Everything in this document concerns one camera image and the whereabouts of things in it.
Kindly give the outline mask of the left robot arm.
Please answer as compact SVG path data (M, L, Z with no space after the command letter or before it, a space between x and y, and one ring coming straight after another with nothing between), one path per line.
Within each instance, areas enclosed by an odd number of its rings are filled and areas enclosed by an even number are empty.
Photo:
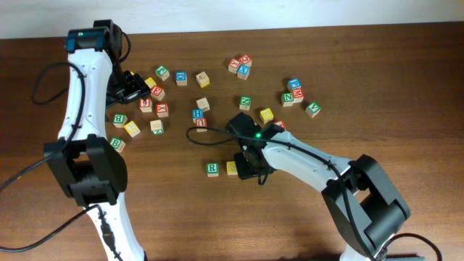
M106 108L145 98L141 76L122 70L123 39L111 20L70 30L65 39L70 68L67 109L57 141L44 146L47 165L64 194L93 220L109 260L145 260L125 206L128 171L107 140Z

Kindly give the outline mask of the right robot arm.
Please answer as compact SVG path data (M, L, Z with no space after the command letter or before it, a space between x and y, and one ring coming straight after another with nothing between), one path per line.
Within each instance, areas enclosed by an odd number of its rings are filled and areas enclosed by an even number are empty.
M279 125L261 128L243 112L225 127L241 148L234 155L240 179L264 184L277 170L319 191L347 244L342 260L386 258L386 246L410 217L410 208L372 157L336 157L311 147Z

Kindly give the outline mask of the green R block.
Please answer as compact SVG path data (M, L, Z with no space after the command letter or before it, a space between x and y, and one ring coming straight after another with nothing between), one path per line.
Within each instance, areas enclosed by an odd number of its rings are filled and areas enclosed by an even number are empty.
M217 162L208 162L207 163L207 176L208 177L217 177L217 176L219 176L219 164Z

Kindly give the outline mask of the yellow S block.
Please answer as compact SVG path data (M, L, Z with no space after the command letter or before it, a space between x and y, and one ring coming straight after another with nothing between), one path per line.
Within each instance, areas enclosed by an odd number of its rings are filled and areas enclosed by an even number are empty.
M237 175L236 163L234 161L226 162L226 171L228 175Z

